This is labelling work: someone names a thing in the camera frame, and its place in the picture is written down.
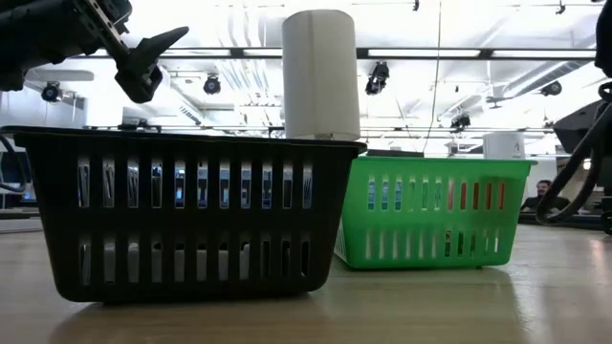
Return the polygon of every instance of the basket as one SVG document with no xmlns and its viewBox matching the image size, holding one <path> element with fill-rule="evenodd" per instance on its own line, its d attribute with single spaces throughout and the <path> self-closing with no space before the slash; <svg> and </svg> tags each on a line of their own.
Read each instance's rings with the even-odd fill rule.
<svg viewBox="0 0 612 344">
<path fill-rule="evenodd" d="M 6 127 L 72 301 L 300 293 L 329 273 L 355 142 Z"/>
<path fill-rule="evenodd" d="M 335 252 L 355 269 L 510 260 L 530 161 L 353 161 Z"/>
</svg>

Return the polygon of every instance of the basket rim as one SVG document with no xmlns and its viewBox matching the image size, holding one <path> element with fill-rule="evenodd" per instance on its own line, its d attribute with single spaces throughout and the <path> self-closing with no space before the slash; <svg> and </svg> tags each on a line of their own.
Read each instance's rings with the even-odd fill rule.
<svg viewBox="0 0 612 344">
<path fill-rule="evenodd" d="M 451 158 L 417 158 L 417 157 L 368 157 L 359 156 L 355 161 L 395 161 L 395 162 L 434 162 L 434 163 L 505 163 L 505 164 L 525 164 L 530 166 L 537 165 L 537 161 L 528 160 L 494 160 L 494 159 L 451 159 Z"/>
<path fill-rule="evenodd" d="M 68 128 L 49 128 L 38 126 L 8 125 L 0 128 L 2 134 L 11 134 L 27 137 L 89 137 L 107 139 L 135 139 L 135 140 L 183 140 L 199 141 L 207 143 L 251 143 L 251 144 L 281 144 L 296 146 L 318 146 L 318 147 L 338 147 L 355 148 L 360 153 L 367 150 L 367 144 L 356 141 L 340 140 L 297 140 L 297 139 L 266 139 L 266 138 L 246 138 L 246 137 L 223 137 L 207 135 L 186 135 L 186 134 L 158 134 L 141 132 L 124 132 L 111 130 L 90 130 L 90 129 L 68 129 Z"/>
</svg>

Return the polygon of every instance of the spotlight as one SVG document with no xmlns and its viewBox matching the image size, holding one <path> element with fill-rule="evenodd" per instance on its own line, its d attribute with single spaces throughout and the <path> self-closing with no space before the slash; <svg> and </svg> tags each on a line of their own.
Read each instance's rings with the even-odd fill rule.
<svg viewBox="0 0 612 344">
<path fill-rule="evenodd" d="M 59 82 L 49 81 L 40 96 L 43 100 L 55 104 L 64 98 L 64 92 L 59 88 Z"/>
<path fill-rule="evenodd" d="M 386 62 L 376 62 L 376 66 L 365 86 L 365 93 L 369 96 L 377 95 L 383 91 L 386 86 L 386 80 L 389 78 L 389 67 Z"/>
<path fill-rule="evenodd" d="M 553 82 L 552 84 L 546 85 L 540 91 L 545 97 L 547 96 L 558 96 L 563 91 L 563 87 L 558 81 Z"/>
<path fill-rule="evenodd" d="M 219 82 L 219 75 L 209 75 L 207 81 L 204 83 L 204 92 L 207 95 L 216 95 L 221 92 L 221 82 Z"/>
<path fill-rule="evenodd" d="M 464 114 L 453 118 L 450 122 L 450 128 L 454 128 L 453 133 L 461 133 L 471 125 L 470 115 Z"/>
</svg>

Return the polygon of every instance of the table surface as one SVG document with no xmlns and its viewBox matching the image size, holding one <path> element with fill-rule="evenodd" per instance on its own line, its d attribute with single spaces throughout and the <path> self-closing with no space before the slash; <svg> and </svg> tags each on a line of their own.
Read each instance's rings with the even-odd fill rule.
<svg viewBox="0 0 612 344">
<path fill-rule="evenodd" d="M 0 333 L 9 343 L 605 343 L 612 238 L 520 226 L 504 267 L 348 270 L 294 298 L 103 306 L 55 292 L 42 233 L 0 235 Z"/>
</svg>

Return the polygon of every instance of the person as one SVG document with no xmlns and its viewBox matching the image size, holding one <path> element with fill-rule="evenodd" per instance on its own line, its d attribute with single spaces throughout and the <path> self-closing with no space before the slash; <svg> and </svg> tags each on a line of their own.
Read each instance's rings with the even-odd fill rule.
<svg viewBox="0 0 612 344">
<path fill-rule="evenodd" d="M 525 203 L 523 204 L 523 206 L 520 207 L 520 211 L 521 212 L 535 212 L 537 205 L 540 203 L 540 201 L 542 200 L 542 197 L 544 196 L 546 191 L 548 191 L 548 189 L 551 187 L 552 184 L 553 182 L 548 181 L 548 180 L 537 182 L 537 184 L 535 185 L 535 188 L 537 189 L 537 197 L 530 197 L 527 200 L 525 200 Z M 553 203 L 553 207 L 551 208 L 551 211 L 559 212 L 563 208 L 565 208 L 569 203 L 570 201 L 568 199 L 564 197 L 557 197 L 555 199 L 555 202 Z"/>
</svg>

